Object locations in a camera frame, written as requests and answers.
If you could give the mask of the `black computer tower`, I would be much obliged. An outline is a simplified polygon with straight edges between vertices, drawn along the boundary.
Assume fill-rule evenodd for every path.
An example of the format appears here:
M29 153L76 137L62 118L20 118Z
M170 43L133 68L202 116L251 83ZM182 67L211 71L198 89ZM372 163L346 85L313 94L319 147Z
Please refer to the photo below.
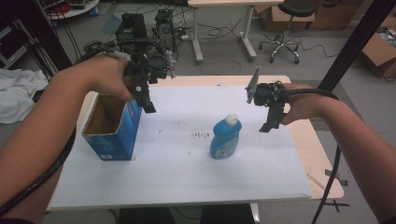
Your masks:
M142 14L123 13L121 24L116 31L118 41L147 38L146 24ZM129 44L120 47L121 51L132 53L145 53L147 44Z

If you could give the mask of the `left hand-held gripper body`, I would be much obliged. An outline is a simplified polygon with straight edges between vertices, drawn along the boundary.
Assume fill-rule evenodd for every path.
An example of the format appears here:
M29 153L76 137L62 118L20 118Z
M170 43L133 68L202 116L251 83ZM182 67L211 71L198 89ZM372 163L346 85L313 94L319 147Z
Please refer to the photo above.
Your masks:
M166 79L168 76L175 78L175 63L172 52L133 54L131 61L124 70L123 75L130 79L142 77L149 84L155 84L158 79Z

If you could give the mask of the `small cardboard box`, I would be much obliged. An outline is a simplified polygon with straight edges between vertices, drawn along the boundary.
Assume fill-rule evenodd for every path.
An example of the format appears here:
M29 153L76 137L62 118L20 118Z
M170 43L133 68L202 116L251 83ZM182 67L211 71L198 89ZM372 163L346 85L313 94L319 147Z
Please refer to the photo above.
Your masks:
M277 6L257 5L254 11L259 16L264 31L284 31L291 18L291 15L281 11ZM290 29L304 30L305 26L315 18L315 14L308 17L294 17Z

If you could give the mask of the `round white table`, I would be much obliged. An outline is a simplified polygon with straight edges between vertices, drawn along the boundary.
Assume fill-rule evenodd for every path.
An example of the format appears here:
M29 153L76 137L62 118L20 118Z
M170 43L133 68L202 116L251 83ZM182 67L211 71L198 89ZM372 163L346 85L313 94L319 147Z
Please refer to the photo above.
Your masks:
M85 5L83 7L70 6L70 8L66 12L49 11L48 18L50 20L61 20L61 19L72 18L84 13L90 13L90 15L94 17L99 15L98 4L100 0L84 0L84 2Z

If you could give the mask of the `person's left hand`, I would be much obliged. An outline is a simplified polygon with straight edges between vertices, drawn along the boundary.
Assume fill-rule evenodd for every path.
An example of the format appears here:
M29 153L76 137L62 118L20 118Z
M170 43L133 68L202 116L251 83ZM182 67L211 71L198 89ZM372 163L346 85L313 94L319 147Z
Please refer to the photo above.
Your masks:
M82 65L87 68L85 79L90 91L113 95L125 102L133 99L123 82L123 73L128 65L125 60L100 54Z

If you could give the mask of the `large cardboard box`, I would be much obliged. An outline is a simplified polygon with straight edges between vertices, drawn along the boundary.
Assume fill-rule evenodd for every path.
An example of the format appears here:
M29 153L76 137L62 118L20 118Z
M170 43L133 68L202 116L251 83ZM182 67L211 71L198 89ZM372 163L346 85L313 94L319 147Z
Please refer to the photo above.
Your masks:
M315 19L308 31L339 31L348 27L363 0L310 0L315 5Z

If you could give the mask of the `gray computer tower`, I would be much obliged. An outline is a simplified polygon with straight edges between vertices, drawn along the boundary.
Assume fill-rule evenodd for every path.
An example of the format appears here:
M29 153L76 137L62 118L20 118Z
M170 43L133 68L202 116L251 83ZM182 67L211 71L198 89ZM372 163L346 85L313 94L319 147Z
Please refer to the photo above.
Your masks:
M155 17L156 30L166 49L173 51L175 46L173 10L159 9Z

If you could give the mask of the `black metal post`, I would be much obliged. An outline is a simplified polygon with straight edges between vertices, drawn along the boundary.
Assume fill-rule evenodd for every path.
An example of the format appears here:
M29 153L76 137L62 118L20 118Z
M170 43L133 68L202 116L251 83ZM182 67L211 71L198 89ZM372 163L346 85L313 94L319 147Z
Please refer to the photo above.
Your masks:
M395 7L396 0L373 1L318 85L320 90L334 90L375 31Z

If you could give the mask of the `white cloth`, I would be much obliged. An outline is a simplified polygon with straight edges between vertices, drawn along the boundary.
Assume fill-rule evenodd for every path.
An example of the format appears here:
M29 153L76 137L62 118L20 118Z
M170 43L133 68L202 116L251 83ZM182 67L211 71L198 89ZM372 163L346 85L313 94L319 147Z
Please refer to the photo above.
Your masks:
M35 94L48 84L41 70L0 69L0 123L23 120L35 105Z

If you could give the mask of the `blue cardboard box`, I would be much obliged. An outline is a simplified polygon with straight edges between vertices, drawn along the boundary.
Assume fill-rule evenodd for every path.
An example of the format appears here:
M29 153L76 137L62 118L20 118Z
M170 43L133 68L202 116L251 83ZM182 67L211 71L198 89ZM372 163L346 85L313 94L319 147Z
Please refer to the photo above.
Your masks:
M98 94L81 135L102 161L130 161L141 113L136 100Z

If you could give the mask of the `blue bottle with white cap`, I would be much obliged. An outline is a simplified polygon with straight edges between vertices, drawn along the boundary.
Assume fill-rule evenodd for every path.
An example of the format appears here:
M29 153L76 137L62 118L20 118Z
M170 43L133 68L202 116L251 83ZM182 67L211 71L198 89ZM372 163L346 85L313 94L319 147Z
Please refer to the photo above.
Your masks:
M210 156L215 160L231 157L237 148L242 124L236 114L230 114L213 128Z

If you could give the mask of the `person's right hand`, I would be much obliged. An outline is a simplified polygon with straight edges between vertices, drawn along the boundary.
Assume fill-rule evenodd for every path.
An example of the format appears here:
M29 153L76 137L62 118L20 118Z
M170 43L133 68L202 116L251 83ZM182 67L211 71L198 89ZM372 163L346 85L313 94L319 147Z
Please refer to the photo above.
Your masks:
M328 98L314 93L298 93L288 97L289 112L283 117L281 123L289 125L300 119L320 119L322 107Z

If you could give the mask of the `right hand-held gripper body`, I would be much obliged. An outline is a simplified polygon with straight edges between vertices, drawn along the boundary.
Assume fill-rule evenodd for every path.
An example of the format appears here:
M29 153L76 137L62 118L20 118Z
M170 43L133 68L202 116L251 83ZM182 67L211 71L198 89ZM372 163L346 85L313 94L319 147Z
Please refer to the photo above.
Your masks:
M281 93L285 90L284 84L281 81L274 83L259 83L260 67L257 66L255 72L245 87L247 91L247 103L254 102L254 105L265 107L285 106L285 99Z

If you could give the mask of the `open cardboard box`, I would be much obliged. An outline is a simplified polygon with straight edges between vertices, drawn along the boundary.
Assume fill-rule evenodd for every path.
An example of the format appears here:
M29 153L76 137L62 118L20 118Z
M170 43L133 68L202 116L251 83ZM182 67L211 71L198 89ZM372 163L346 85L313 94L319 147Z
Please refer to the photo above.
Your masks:
M387 16L362 50L363 60L379 78L396 78L396 16Z

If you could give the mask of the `thin wooden stick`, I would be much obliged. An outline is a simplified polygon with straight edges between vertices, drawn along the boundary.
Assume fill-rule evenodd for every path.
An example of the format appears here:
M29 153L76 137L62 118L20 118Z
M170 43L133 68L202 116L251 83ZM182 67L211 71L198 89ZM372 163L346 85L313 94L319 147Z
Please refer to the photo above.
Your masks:
M307 177L313 181L319 188L321 188L322 190L325 190L325 187L316 179L314 178L311 174L306 174Z

